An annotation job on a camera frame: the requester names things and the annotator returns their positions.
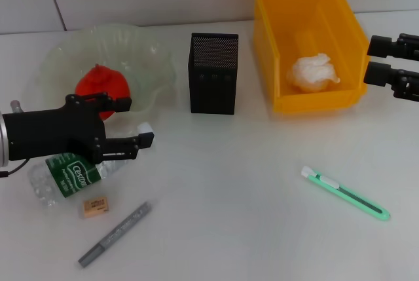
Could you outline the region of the green utility knife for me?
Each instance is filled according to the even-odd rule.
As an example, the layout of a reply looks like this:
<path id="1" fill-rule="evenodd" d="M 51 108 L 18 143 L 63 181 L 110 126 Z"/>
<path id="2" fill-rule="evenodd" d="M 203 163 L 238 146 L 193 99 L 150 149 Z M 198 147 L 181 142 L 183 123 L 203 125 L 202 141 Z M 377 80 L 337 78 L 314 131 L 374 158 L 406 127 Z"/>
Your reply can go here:
<path id="1" fill-rule="evenodd" d="M 323 174 L 311 169 L 308 166 L 302 167 L 301 175 L 309 181 L 311 181 L 312 183 L 316 184 L 317 186 L 340 197 L 341 199 L 352 204 L 356 208 L 381 221 L 387 221 L 390 219 L 389 211 L 381 207 L 379 204 L 376 204 L 370 201 L 369 199 L 362 197 L 361 195 L 355 193 L 351 189 L 346 188 L 337 181 L 328 178 L 327 176 L 324 176 Z"/>

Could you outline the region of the yellow plastic bin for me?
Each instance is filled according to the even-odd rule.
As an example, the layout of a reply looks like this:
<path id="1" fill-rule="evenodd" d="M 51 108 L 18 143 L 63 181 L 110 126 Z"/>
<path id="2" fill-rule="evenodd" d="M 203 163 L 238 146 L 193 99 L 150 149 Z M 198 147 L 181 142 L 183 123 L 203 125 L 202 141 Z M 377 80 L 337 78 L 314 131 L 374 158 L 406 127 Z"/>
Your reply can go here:
<path id="1" fill-rule="evenodd" d="M 275 112 L 344 109 L 367 91 L 369 40 L 347 0 L 255 0 L 253 46 Z M 319 53 L 331 58 L 340 82 L 305 93 L 287 76 L 299 58 Z"/>

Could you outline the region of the black mesh pen holder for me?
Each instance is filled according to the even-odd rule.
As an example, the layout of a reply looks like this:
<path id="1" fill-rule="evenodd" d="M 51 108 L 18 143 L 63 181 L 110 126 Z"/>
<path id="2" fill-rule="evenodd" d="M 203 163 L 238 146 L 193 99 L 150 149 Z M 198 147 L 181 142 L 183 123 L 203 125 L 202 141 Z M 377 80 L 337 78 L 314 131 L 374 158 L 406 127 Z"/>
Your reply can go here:
<path id="1" fill-rule="evenodd" d="M 238 49 L 237 34 L 191 35 L 188 61 L 191 113 L 234 114 Z"/>

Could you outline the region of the green glass fruit plate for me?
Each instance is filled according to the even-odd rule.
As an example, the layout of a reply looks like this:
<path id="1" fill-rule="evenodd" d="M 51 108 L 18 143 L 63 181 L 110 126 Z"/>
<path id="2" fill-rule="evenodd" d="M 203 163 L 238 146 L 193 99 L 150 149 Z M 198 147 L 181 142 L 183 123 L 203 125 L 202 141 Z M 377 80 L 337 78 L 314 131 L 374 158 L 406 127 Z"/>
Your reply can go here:
<path id="1" fill-rule="evenodd" d="M 54 47 L 40 66 L 42 107 L 64 104 L 77 83 L 96 65 L 121 72 L 129 85 L 129 112 L 101 114 L 106 124 L 146 120 L 156 97 L 175 81 L 170 51 L 147 28 L 107 24 L 75 31 Z"/>

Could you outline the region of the clear plastic water bottle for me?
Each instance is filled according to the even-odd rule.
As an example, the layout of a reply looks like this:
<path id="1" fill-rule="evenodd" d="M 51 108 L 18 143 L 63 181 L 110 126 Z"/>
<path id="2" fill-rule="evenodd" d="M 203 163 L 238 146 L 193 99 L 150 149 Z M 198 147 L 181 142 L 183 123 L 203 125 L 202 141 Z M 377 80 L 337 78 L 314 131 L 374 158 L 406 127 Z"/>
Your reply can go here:
<path id="1" fill-rule="evenodd" d="M 50 207 L 112 176 L 130 163 L 128 159 L 92 164 L 80 155 L 63 153 L 32 166 L 27 176 L 35 196 L 42 205 Z"/>

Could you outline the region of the white paper ball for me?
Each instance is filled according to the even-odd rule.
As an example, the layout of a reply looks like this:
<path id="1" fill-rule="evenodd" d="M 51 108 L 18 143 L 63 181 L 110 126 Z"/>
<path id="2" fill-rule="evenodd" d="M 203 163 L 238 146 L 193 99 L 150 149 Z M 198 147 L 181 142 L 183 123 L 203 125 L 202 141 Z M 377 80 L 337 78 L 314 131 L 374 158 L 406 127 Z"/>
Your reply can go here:
<path id="1" fill-rule="evenodd" d="M 315 93 L 340 83 L 331 59 L 324 53 L 299 58 L 287 73 L 289 84 L 303 92 Z"/>

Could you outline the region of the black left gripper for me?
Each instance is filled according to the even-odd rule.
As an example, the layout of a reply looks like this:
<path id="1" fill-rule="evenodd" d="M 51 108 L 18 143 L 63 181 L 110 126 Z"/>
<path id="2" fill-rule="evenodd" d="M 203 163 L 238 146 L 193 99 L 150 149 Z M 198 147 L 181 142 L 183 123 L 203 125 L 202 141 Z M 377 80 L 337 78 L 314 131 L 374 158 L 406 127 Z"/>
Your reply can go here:
<path id="1" fill-rule="evenodd" d="M 2 115 L 4 161 L 74 153 L 91 163 L 103 160 L 134 160 L 141 149 L 152 146 L 154 134 L 107 138 L 103 112 L 127 112 L 130 97 L 112 98 L 106 92 L 65 97 L 64 106 L 43 111 Z"/>

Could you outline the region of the small beige eraser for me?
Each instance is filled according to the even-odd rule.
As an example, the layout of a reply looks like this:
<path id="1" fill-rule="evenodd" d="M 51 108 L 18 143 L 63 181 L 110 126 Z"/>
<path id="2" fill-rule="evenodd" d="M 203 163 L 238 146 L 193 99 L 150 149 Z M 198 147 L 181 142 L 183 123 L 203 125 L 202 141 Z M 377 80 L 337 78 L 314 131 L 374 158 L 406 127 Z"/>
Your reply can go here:
<path id="1" fill-rule="evenodd" d="M 109 211 L 106 197 L 97 197 L 83 202 L 84 218 L 96 217 Z"/>

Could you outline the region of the grey marker pen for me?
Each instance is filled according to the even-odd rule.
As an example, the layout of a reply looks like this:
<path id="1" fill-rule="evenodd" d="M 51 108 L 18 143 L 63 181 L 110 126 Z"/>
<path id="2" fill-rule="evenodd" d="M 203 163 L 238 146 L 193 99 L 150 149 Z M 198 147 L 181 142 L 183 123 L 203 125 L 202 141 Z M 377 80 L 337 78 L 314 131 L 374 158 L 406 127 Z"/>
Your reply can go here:
<path id="1" fill-rule="evenodd" d="M 153 209 L 153 205 L 146 201 L 136 208 L 129 216 L 121 221 L 111 232 L 90 248 L 79 260 L 82 268 L 86 268 L 99 256 L 106 252 L 113 244 L 120 240 L 130 229 L 139 223 Z"/>

